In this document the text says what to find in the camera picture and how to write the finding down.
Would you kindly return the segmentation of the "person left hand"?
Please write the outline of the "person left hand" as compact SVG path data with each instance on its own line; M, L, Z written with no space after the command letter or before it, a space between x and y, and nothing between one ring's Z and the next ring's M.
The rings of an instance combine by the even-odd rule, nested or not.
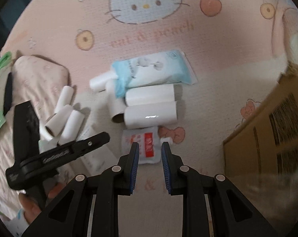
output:
M60 191L65 187L63 183L57 183L48 193L48 199L54 199ZM19 201L24 210L24 218L26 219L27 223L30 225L37 216L41 213L40 208L38 207L37 203L34 200L29 198L23 193L19 193L18 195Z

